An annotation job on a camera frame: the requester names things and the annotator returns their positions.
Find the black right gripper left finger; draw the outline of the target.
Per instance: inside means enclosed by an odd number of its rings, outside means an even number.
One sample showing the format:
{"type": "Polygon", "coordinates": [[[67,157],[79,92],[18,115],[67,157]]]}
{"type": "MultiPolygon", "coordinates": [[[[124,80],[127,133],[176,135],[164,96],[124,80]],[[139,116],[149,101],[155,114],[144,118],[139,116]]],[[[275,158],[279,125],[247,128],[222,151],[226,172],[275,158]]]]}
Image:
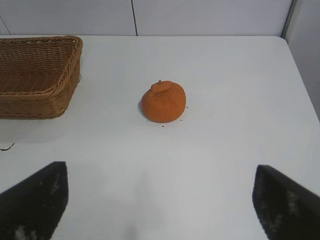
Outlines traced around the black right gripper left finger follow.
{"type": "Polygon", "coordinates": [[[52,162],[0,194],[0,238],[50,240],[68,200],[66,162],[52,162]]]}

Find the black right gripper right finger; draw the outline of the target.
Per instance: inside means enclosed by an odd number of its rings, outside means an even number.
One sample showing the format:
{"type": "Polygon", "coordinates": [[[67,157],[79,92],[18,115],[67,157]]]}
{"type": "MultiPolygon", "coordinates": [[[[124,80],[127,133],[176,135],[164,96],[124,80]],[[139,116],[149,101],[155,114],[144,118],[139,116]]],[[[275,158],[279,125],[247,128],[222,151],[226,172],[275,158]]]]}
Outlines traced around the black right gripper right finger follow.
{"type": "Polygon", "coordinates": [[[320,197],[275,168],[257,166],[252,203],[269,240],[320,238],[320,197]]]}

